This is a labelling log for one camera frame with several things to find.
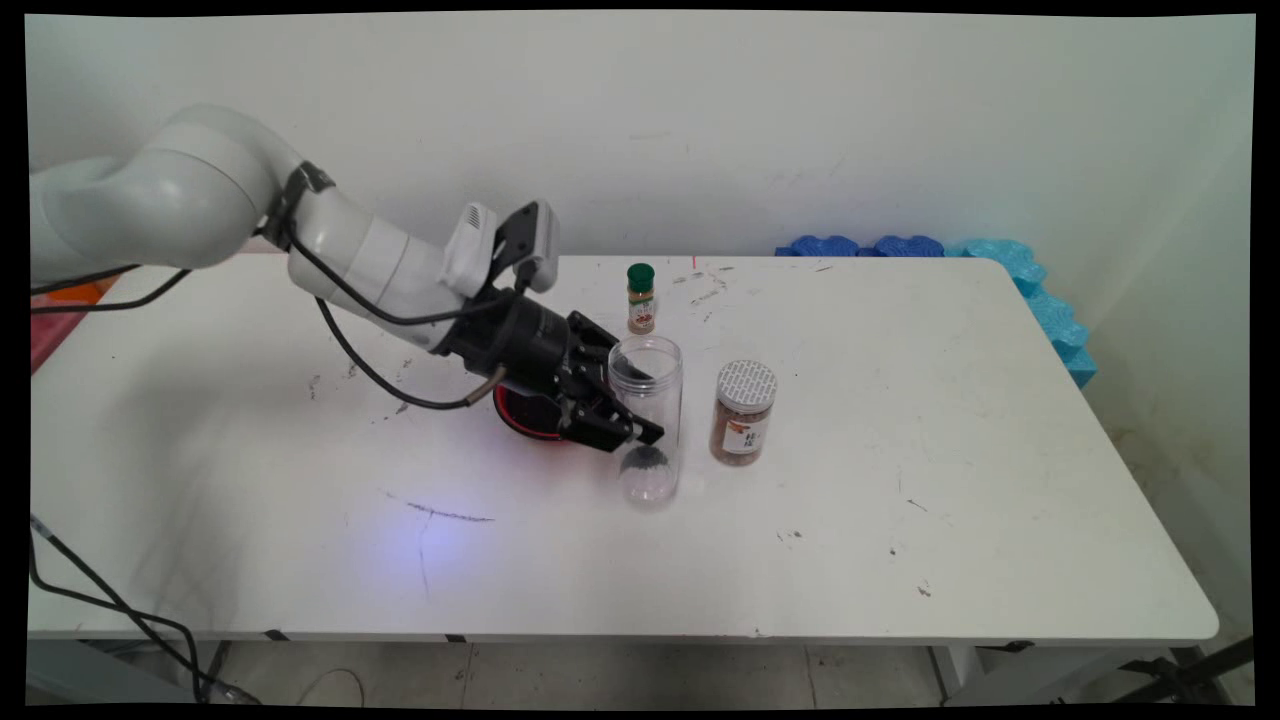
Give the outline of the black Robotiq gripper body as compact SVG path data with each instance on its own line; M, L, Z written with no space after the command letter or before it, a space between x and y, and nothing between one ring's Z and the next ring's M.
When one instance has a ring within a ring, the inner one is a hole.
M570 314L562 316L530 297L494 293L493 305L477 305L454 319L443 340L443 354L454 355L483 383L454 401L467 407L504 386L525 396L561 405L561 393L607 386L600 369L570 366Z

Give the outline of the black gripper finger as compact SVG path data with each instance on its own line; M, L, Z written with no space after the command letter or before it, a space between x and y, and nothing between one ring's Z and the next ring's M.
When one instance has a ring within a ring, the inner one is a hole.
M570 366L595 366L605 379L611 374L622 382L649 383L654 378L614 348L620 340L580 311L570 314Z
M666 437L666 428L627 409L603 386L559 395L559 437L611 454L632 442L657 445Z

